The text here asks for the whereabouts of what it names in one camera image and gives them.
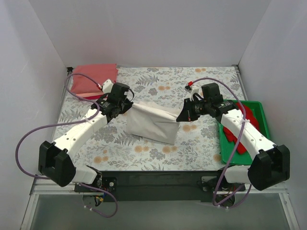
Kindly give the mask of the white printed t-shirt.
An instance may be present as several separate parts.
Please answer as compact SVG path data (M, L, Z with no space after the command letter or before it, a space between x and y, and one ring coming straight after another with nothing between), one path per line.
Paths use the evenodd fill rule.
M154 102L134 103L127 111L127 133L174 145L179 114L178 108L167 108Z

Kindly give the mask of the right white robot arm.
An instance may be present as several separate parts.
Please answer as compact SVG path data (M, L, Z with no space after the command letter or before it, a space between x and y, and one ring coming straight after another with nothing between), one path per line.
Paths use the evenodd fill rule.
M227 128L247 150L252 159L249 166L226 165L217 178L222 190L230 189L235 183L250 184L262 191L290 178L290 150L285 145L277 146L262 135L246 118L242 103L225 101L216 83L198 88L189 82L185 90L190 97L184 100L183 109L177 117L178 122L196 121L202 115L210 115Z

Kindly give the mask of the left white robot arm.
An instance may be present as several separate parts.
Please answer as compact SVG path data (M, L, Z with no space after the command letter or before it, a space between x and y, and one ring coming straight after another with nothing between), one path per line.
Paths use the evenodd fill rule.
M106 81L104 94L91 105L83 120L52 143L44 141L39 148L38 170L57 185L84 183L96 192L102 186L100 172L90 166L77 167L72 159L90 137L117 116L127 112L133 102L127 98L130 87Z

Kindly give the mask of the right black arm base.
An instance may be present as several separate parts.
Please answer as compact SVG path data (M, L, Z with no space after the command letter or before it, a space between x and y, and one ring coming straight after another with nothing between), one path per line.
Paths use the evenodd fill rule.
M198 188L203 192L208 192L214 194L215 188L218 182L218 177L202 177L199 181L196 182ZM241 184L238 183L228 183L226 179L222 179L221 184L218 187L218 192L216 197L213 199L216 203L221 202L229 195L231 195L236 189L238 189ZM229 199L225 200L220 206L225 208L230 208L235 205L235 195L231 196Z

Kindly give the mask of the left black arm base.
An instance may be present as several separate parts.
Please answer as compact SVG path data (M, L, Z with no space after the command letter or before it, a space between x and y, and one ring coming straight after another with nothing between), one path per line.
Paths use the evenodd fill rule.
M88 203L94 207L99 207L104 202L115 201L108 193L115 194L117 190L116 177L99 177L89 186L93 187L93 189L76 184L74 192L83 194L83 201L89 199Z

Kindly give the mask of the folded crimson t-shirt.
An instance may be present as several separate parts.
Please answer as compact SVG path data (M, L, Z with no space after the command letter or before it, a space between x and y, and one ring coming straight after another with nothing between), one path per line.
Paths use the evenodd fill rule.
M100 96L102 96L104 93L103 92L93 92L93 93L86 93L84 95L85 99L88 100L95 100L98 99Z

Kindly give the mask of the folded light peach t-shirt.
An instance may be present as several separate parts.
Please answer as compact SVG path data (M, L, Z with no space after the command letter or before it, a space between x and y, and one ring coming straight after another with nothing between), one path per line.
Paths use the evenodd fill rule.
M97 98L103 94L102 91L96 90L82 90L75 93L77 96L89 99L89 98Z

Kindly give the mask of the folded salmon pink t-shirt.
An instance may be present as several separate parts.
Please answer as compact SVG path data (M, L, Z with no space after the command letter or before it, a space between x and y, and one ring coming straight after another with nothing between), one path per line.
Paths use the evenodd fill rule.
M108 79L116 82L118 69L115 63L90 64L77 66L73 74L71 92L76 93L82 90L99 90L97 84L102 84Z

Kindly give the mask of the green plastic tray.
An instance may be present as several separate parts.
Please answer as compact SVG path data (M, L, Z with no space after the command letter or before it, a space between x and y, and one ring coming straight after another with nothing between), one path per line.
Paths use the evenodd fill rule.
M259 132L267 139L271 139L262 104L257 101L241 101L241 102L245 107L248 107L247 110L248 117L249 114L252 113L255 119L257 120ZM235 142L228 141L227 134L224 132L224 127L221 124L218 124L218 129L219 129L220 151L222 158L221 161L223 163L227 163L228 158L231 156L231 152L235 146ZM247 151L242 154L236 151L234 153L234 156L232 157L230 164L251 165L252 159Z

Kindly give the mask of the aluminium frame rail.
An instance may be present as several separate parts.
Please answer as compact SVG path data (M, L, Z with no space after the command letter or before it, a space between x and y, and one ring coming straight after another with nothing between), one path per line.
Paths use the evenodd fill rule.
M53 181L34 179L27 208L21 223L21 230L29 230L32 225L37 204L41 195L70 195L74 193L74 184L60 187Z

